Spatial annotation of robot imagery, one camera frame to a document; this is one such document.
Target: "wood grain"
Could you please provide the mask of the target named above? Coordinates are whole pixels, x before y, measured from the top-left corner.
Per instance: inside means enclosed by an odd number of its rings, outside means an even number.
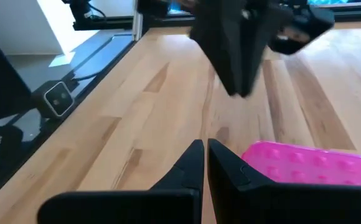
[[[0,190],[0,223],[35,223],[69,190],[148,189],[194,139],[241,155],[259,140],[361,154],[361,23],[291,57],[266,50],[229,97],[187,28],[151,29]],[[203,223],[215,223],[205,177]]]

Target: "black plastic part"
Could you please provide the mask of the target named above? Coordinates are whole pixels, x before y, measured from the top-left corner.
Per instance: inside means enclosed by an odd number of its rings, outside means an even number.
[[[132,29],[133,16],[76,20],[74,30]]]
[[[306,6],[306,8],[301,9],[301,12],[290,26],[309,35],[309,42],[300,43],[291,39],[274,38],[268,44],[271,50],[286,55],[294,54],[334,26],[334,13],[331,10]]]
[[[146,21],[145,28],[153,27],[190,27],[194,24],[195,17],[190,14],[168,15],[164,19],[154,19],[152,17],[143,18]]]
[[[204,185],[204,144],[194,140],[168,173],[151,187],[156,189],[195,189]]]
[[[361,22],[361,11],[334,11],[335,22]]]
[[[147,16],[164,18],[167,16],[170,8],[170,1],[138,0],[137,11]]]
[[[204,145],[195,140],[150,190],[69,192],[40,208],[39,224],[201,223]]]
[[[257,14],[249,20],[241,16],[242,1],[201,0],[194,9],[190,38],[209,58],[229,95],[252,91],[265,46],[293,18],[289,8],[268,1],[254,7]]]
[[[23,132],[16,126],[0,127],[0,164],[8,164],[15,155],[14,149],[20,148]]]
[[[76,1],[63,1],[65,4],[70,4],[70,9],[76,21],[85,21],[85,14],[91,11],[88,4],[90,0],[76,0]]]
[[[361,187],[280,184],[209,139],[217,223],[361,223]]]

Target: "pink object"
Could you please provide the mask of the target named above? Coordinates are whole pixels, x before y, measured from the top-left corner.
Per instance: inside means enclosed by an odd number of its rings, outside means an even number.
[[[257,142],[241,158],[277,182],[361,185],[361,156],[357,155]]]

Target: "pink textured surface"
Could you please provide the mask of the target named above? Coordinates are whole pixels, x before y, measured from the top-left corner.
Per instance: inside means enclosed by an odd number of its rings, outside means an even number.
[[[257,142],[241,157],[277,182],[361,185],[361,157],[274,142]]]

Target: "black frame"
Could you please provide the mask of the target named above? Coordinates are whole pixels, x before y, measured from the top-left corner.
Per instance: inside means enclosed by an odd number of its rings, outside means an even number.
[[[91,23],[74,22],[74,30],[132,29],[133,16],[107,17],[96,19]]]
[[[323,8],[334,11],[336,22],[361,22],[361,6],[360,3],[345,3],[343,6],[323,5]],[[144,30],[154,27],[188,27],[194,22],[192,14],[169,14],[165,19],[144,18]]]

